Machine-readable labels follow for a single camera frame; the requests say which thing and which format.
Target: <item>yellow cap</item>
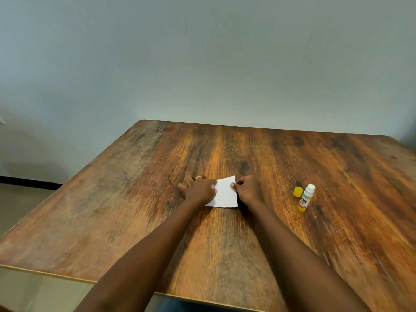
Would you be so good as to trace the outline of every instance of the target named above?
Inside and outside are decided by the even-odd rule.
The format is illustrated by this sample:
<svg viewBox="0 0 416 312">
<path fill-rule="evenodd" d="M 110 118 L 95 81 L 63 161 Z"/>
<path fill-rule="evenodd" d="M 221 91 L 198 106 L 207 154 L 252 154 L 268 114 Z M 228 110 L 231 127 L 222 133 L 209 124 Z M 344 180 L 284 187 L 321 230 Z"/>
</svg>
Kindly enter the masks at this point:
<svg viewBox="0 0 416 312">
<path fill-rule="evenodd" d="M 300 197 L 300 196 L 302 196 L 302 193 L 303 193 L 303 189 L 302 189 L 302 187 L 295 187 L 294 188 L 294 191 L 293 191 L 293 194 L 294 194 L 294 196 L 295 197 Z"/>
</svg>

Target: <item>white wall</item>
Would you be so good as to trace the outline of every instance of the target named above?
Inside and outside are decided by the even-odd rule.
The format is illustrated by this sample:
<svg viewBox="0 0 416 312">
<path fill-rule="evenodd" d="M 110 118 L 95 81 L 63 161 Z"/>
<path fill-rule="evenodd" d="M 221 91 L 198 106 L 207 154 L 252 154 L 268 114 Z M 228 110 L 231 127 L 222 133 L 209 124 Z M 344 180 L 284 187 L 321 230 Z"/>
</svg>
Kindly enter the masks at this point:
<svg viewBox="0 0 416 312">
<path fill-rule="evenodd" d="M 416 144 L 416 0 L 1 0 L 0 175 L 65 182 L 140 119 Z"/>
</svg>

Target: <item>wooden table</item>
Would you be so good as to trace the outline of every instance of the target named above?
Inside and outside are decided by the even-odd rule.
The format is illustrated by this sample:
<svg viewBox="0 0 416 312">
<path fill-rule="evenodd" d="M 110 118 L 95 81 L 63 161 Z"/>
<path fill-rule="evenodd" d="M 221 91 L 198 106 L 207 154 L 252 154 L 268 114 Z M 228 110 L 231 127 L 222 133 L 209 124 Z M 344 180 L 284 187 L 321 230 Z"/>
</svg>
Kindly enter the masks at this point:
<svg viewBox="0 0 416 312">
<path fill-rule="evenodd" d="M 251 173 L 373 311 L 416 306 L 416 155 L 386 136 L 141 120 L 0 240 L 4 267 L 96 282 L 176 208 L 185 174 Z M 305 213 L 295 185 L 316 185 Z M 286 311 L 240 209 L 196 215 L 158 292 Z"/>
</svg>

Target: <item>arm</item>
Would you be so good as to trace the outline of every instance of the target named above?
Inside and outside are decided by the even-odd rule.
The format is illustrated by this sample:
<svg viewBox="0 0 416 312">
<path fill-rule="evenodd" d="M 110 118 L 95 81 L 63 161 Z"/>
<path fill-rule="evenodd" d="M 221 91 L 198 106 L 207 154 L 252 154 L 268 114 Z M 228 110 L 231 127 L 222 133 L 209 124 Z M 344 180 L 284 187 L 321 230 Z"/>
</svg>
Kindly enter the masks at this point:
<svg viewBox="0 0 416 312">
<path fill-rule="evenodd" d="M 271 265 L 279 267 L 304 309 L 371 311 L 354 290 L 266 206 L 256 178 L 242 177 L 231 187 L 256 218 L 260 231 L 257 238 L 263 249 L 268 250 Z"/>
<path fill-rule="evenodd" d="M 184 184 L 179 184 L 184 202 L 100 278 L 75 312 L 144 311 L 192 218 L 215 197 L 214 183 L 185 177 Z"/>
</svg>

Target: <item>white bottle cap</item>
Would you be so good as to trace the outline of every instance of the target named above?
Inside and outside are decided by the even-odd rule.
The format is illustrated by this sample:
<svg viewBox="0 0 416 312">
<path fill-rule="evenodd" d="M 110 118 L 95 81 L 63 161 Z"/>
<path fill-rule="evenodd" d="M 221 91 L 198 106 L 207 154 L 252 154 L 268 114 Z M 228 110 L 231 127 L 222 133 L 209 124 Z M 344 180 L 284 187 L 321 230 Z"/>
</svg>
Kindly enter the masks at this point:
<svg viewBox="0 0 416 312">
<path fill-rule="evenodd" d="M 313 193 L 315 191 L 315 185 L 314 184 L 308 184 L 308 187 L 305 189 L 305 191 Z"/>
</svg>

